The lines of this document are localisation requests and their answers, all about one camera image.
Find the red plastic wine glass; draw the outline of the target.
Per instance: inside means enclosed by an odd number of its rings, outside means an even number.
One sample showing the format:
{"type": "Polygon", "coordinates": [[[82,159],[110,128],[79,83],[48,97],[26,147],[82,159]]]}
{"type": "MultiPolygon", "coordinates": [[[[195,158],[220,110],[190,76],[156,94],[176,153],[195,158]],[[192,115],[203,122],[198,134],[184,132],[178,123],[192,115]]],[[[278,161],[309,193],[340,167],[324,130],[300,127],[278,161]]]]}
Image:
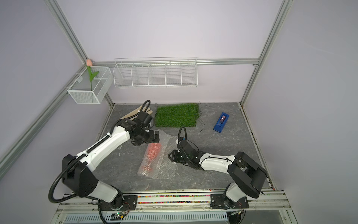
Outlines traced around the red plastic wine glass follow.
{"type": "Polygon", "coordinates": [[[145,156],[143,158],[142,170],[143,172],[152,171],[152,164],[158,158],[161,152],[162,145],[160,143],[151,143],[148,145],[145,156]]]}

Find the clear bubble wrap sheet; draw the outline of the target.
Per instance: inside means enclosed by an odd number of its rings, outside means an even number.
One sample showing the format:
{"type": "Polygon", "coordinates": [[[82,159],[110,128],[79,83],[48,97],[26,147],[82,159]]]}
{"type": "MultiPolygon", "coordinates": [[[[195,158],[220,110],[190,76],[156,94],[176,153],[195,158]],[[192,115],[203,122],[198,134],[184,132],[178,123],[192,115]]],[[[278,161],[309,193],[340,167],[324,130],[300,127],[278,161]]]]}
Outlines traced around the clear bubble wrap sheet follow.
{"type": "Polygon", "coordinates": [[[169,160],[168,154],[176,149],[176,138],[165,133],[163,130],[159,130],[159,143],[162,145],[162,148],[158,158],[152,164],[152,171],[143,172],[143,163],[141,163],[137,174],[152,179],[172,180],[176,174],[177,166],[176,163],[169,160]]]}

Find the blue tape dispenser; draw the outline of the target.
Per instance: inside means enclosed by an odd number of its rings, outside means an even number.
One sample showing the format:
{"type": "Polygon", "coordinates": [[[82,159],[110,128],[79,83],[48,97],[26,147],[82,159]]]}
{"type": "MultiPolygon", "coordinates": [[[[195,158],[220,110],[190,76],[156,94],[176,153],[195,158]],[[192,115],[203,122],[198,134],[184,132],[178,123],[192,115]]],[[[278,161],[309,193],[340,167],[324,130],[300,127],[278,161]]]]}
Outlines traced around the blue tape dispenser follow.
{"type": "Polygon", "coordinates": [[[227,120],[229,119],[229,115],[227,113],[221,113],[219,119],[217,120],[213,130],[221,133],[227,123],[227,120]]]}

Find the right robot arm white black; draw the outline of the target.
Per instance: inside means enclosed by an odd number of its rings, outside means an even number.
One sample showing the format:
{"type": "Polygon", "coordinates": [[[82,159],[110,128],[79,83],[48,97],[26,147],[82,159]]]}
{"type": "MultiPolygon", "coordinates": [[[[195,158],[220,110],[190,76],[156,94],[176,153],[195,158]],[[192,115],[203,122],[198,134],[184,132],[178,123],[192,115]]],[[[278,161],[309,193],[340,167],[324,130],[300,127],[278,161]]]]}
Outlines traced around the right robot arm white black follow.
{"type": "Polygon", "coordinates": [[[244,152],[230,156],[213,155],[194,149],[192,144],[187,138],[186,128],[181,127],[178,132],[177,148],[168,155],[170,161],[195,170],[228,174],[234,181],[225,188],[221,195],[211,195],[211,208],[244,209],[248,208],[248,204],[245,202],[247,197],[259,198],[268,178],[266,169],[244,152]]]}

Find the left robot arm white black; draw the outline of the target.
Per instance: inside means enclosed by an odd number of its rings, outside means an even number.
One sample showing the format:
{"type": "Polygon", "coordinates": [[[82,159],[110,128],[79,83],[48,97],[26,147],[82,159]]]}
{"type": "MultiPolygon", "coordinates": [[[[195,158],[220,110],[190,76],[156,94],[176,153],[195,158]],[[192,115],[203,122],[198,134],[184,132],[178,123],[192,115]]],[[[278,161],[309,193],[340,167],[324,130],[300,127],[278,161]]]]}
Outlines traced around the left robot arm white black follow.
{"type": "Polygon", "coordinates": [[[61,203],[74,197],[84,197],[104,202],[111,210],[120,210],[125,204],[123,193],[98,180],[93,171],[115,149],[128,141],[134,146],[159,142],[158,131],[151,127],[153,117],[148,114],[150,104],[150,100],[147,100],[137,113],[119,119],[103,138],[88,149],[77,155],[65,156],[62,171],[49,189],[48,200],[51,203],[61,203]],[[73,193],[56,199],[54,192],[59,182],[73,193]]]}

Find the beige work glove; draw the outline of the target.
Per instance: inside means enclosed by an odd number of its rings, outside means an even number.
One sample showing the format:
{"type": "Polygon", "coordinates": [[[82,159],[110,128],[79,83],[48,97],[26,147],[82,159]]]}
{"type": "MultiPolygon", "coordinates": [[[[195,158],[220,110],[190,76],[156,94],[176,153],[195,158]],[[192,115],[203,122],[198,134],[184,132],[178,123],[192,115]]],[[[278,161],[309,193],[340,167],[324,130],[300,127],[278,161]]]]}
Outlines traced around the beige work glove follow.
{"type": "MultiPolygon", "coordinates": [[[[146,106],[144,107],[144,109],[141,109],[142,106],[139,106],[138,108],[132,110],[131,112],[129,112],[128,114],[124,115],[121,119],[130,119],[133,120],[136,117],[138,117],[138,113],[140,111],[144,111],[146,109],[146,106]]],[[[145,111],[148,115],[152,115],[153,114],[153,110],[151,110],[151,108],[149,107],[146,111],[145,111]]]]}

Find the green artificial grass mat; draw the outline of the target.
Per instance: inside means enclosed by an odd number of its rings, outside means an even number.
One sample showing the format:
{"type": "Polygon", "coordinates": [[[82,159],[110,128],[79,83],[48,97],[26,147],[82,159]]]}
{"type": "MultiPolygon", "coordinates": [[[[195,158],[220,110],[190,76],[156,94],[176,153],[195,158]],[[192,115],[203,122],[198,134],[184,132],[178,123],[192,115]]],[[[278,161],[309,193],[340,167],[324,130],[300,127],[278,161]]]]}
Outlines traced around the green artificial grass mat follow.
{"type": "Polygon", "coordinates": [[[198,104],[163,105],[155,113],[155,126],[195,127],[199,115],[198,104]]]}

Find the loose black thread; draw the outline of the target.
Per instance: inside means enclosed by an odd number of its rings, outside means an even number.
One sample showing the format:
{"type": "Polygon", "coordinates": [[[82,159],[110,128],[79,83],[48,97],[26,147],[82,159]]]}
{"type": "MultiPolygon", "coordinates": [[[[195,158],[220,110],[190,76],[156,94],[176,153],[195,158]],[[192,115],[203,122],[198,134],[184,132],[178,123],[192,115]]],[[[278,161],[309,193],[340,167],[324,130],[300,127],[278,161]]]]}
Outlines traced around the loose black thread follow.
{"type": "Polygon", "coordinates": [[[203,117],[205,117],[206,114],[206,110],[211,108],[210,104],[203,104],[200,100],[199,100],[199,122],[202,125],[202,129],[200,130],[200,133],[205,129],[206,124],[203,121],[203,117]]]}

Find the pink artificial tulip flower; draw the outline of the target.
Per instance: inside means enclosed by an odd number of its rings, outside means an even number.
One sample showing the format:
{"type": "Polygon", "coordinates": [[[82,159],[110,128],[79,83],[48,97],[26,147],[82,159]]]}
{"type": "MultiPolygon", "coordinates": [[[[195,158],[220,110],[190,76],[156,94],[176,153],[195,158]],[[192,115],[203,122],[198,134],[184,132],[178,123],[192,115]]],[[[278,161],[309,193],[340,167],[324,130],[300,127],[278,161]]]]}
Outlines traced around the pink artificial tulip flower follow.
{"type": "Polygon", "coordinates": [[[92,81],[99,74],[99,71],[93,72],[91,70],[92,66],[93,66],[93,62],[90,59],[87,59],[86,60],[86,68],[87,68],[87,72],[89,74],[89,82],[90,82],[91,90],[93,90],[92,81]]]}

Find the white mesh wall basket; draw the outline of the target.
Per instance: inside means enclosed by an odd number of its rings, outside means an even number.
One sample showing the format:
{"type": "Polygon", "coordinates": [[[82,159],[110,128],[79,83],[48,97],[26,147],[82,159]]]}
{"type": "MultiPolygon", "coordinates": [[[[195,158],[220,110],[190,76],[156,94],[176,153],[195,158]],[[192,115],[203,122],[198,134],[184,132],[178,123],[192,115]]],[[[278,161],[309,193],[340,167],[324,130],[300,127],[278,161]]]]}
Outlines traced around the white mesh wall basket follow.
{"type": "Polygon", "coordinates": [[[109,67],[85,68],[71,84],[68,93],[77,104],[98,105],[103,101],[113,79],[109,67]]]}

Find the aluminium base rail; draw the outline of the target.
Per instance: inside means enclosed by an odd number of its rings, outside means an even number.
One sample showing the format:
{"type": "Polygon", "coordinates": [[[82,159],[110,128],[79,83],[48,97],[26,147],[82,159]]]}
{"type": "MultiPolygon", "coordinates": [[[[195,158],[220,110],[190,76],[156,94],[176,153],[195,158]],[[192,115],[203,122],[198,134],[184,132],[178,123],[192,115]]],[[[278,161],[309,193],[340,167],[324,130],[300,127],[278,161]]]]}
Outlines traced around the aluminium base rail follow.
{"type": "Polygon", "coordinates": [[[52,224],[296,224],[283,191],[265,189],[258,199],[245,197],[230,209],[219,209],[222,189],[139,191],[124,195],[125,205],[110,210],[86,198],[60,203],[52,224]]]}

